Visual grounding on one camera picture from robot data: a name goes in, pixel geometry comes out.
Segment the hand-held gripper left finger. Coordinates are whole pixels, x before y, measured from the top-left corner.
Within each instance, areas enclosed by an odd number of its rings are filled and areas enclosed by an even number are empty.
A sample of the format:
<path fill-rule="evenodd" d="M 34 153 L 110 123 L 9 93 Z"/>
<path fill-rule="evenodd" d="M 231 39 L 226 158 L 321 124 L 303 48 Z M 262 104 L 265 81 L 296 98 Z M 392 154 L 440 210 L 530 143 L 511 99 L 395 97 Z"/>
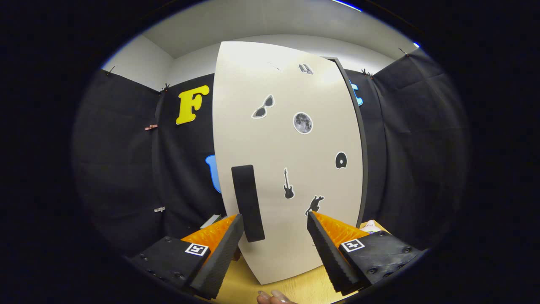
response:
<path fill-rule="evenodd" d="M 127 261 L 164 288 L 212 300 L 243 233 L 242 215 L 227 216 L 181 239 L 165 236 Z"/>

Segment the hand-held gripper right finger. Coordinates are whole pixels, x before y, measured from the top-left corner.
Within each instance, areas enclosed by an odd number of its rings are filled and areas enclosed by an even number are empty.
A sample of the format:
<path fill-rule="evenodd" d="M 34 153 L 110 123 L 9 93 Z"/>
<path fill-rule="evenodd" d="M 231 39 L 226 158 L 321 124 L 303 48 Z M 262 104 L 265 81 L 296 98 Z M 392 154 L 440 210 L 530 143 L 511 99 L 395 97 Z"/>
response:
<path fill-rule="evenodd" d="M 384 230 L 368 233 L 320 212 L 308 213 L 307 230 L 334 290 L 343 296 L 382 287 L 424 255 Z"/>

